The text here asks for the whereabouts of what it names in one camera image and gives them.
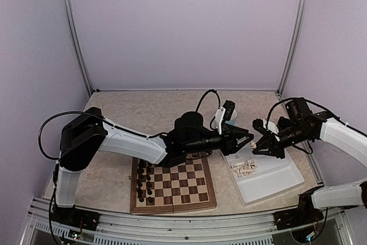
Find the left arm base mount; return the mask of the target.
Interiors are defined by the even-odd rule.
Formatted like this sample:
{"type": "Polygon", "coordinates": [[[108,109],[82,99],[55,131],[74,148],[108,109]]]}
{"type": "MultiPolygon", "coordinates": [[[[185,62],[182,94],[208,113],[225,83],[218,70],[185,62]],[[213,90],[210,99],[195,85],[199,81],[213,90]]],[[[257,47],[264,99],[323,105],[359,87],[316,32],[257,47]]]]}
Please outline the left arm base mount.
{"type": "Polygon", "coordinates": [[[62,208],[55,207],[51,210],[51,221],[63,225],[79,228],[81,230],[96,231],[100,214],[94,211],[87,211],[76,207],[62,208]]]}

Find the cream pawn chess piece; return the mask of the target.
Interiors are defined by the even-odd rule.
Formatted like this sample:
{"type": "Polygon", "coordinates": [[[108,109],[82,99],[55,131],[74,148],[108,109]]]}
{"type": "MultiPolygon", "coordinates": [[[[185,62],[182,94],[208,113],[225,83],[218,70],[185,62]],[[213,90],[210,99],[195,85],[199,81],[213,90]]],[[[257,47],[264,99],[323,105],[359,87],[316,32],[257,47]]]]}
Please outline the cream pawn chess piece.
{"type": "Polygon", "coordinates": [[[251,141],[251,142],[250,142],[250,147],[251,147],[251,148],[253,148],[253,149],[256,149],[256,148],[257,148],[257,146],[256,146],[256,142],[251,141]]]}

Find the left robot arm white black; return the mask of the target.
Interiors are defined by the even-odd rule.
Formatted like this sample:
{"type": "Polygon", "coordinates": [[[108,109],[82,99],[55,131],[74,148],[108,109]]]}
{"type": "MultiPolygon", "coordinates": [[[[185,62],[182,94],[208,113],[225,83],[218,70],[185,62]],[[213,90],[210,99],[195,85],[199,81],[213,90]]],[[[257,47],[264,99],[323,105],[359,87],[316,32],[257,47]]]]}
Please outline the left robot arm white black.
{"type": "Polygon", "coordinates": [[[189,111],[174,121],[174,128],[157,136],[124,128],[105,118],[92,107],[68,123],[61,131],[60,158],[56,182],[57,214],[67,224],[80,220],[74,207],[79,178],[98,151],[127,155],[154,165],[170,168],[184,163],[193,153],[220,150],[237,153],[253,140],[247,129],[220,123],[217,130],[204,127],[199,112],[189,111]]]}

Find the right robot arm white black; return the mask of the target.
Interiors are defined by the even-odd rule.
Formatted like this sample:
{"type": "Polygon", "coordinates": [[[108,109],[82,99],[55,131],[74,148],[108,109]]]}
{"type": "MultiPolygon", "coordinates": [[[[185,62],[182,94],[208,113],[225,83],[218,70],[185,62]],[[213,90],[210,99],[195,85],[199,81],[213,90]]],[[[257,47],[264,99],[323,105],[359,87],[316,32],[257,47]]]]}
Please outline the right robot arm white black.
{"type": "MultiPolygon", "coordinates": [[[[312,112],[309,108],[312,102],[308,99],[287,98],[282,103],[288,117],[279,118],[277,124],[268,118],[253,121],[253,129],[262,135],[257,142],[251,142],[253,154],[284,158],[286,148],[320,140],[366,165],[366,134],[341,121],[326,107],[322,107],[320,112],[312,112]]],[[[302,193],[293,218],[298,224],[306,224],[315,216],[316,209],[360,206],[366,206],[365,178],[302,193]]]]}

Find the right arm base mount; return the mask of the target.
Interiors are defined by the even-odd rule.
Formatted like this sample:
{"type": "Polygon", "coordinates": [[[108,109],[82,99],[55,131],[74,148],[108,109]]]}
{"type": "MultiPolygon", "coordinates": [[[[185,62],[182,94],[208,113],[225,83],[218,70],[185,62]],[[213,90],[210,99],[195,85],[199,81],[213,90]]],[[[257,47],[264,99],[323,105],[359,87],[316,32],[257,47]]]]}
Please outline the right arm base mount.
{"type": "Polygon", "coordinates": [[[323,220],[323,218],[323,212],[313,206],[311,193],[301,194],[296,208],[274,213],[277,230],[285,230],[305,224],[315,223],[323,220]]]}

